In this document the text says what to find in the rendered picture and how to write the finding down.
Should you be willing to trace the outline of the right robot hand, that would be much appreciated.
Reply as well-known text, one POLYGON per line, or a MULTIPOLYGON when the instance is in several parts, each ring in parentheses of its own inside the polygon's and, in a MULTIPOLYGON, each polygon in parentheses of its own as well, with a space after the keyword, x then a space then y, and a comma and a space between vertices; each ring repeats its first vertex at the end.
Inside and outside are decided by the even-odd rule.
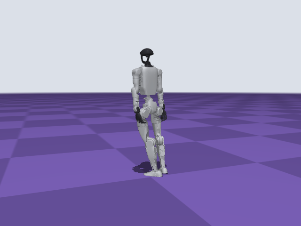
POLYGON ((165 111, 164 109, 165 109, 165 104, 163 104, 163 108, 162 108, 163 113, 162 113, 162 115, 161 115, 161 117, 160 117, 160 118, 162 119, 162 121, 164 121, 164 120, 167 119, 166 111, 165 111))

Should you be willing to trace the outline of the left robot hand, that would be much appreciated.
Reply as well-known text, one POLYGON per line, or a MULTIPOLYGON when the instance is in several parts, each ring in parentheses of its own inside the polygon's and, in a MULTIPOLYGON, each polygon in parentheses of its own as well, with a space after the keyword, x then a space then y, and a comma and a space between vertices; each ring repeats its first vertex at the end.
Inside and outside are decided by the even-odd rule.
POLYGON ((135 112, 135 118, 136 118, 136 120, 139 122, 139 123, 146 123, 146 122, 144 122, 143 120, 142 120, 142 117, 141 117, 141 115, 140 115, 140 109, 139 109, 139 107, 137 107, 136 108, 137 109, 137 112, 135 112))

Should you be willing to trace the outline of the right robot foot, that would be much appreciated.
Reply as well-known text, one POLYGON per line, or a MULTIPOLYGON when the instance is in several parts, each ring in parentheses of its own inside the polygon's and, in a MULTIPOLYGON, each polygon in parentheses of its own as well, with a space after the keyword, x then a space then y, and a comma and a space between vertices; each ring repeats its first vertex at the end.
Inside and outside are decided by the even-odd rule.
POLYGON ((158 171, 159 171, 159 170, 160 170, 163 174, 168 173, 168 172, 167 172, 167 169, 164 168, 164 167, 163 167, 163 168, 160 167, 160 168, 158 169, 158 171))

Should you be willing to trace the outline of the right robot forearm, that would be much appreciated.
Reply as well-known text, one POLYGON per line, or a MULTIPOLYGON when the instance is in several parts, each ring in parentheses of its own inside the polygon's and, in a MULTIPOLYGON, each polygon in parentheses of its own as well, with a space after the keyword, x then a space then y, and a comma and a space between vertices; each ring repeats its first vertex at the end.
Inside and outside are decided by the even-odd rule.
POLYGON ((163 95, 164 95, 163 90, 161 92, 157 93, 158 103, 159 103, 160 108, 163 108, 163 104, 164 104, 163 95))

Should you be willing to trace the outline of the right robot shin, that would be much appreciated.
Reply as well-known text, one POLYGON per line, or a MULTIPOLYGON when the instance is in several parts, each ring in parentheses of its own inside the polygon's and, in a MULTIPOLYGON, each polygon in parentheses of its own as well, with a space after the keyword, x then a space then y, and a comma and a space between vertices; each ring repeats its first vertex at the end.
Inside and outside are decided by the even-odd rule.
POLYGON ((162 144, 156 144, 157 153, 160 161, 161 168, 165 168, 165 145, 164 145, 164 138, 162 136, 163 143, 162 144))

